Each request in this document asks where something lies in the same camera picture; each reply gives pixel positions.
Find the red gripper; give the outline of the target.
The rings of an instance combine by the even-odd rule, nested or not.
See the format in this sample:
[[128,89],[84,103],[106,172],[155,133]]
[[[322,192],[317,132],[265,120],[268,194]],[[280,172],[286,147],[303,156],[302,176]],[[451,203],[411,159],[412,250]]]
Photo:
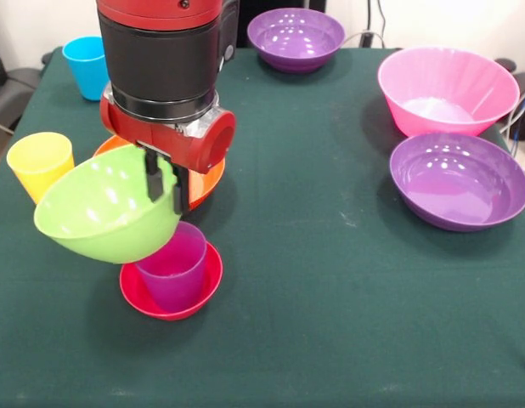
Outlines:
[[147,122],[120,109],[107,84],[100,100],[104,126],[126,141],[151,149],[144,153],[147,194],[152,202],[163,194],[158,152],[170,159],[176,177],[173,206],[176,214],[189,211],[189,170],[208,173],[228,153],[234,138],[236,118],[219,105],[215,97],[200,118],[183,123]]

